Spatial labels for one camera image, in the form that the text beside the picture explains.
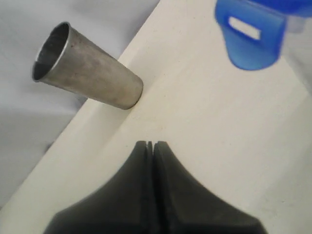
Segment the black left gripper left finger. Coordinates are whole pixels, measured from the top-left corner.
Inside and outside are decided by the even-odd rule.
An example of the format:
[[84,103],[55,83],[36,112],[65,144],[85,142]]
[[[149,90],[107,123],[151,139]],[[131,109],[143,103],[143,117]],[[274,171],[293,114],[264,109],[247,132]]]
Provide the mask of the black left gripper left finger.
[[46,234],[154,234],[152,144],[138,141],[117,173],[80,202],[58,212]]

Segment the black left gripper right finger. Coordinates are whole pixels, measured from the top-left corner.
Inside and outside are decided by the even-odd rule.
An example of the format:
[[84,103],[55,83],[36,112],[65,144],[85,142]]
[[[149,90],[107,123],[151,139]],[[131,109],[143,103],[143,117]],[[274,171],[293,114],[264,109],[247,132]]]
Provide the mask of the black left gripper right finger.
[[155,144],[153,179],[165,234],[265,234],[262,223],[228,204],[198,182],[169,144]]

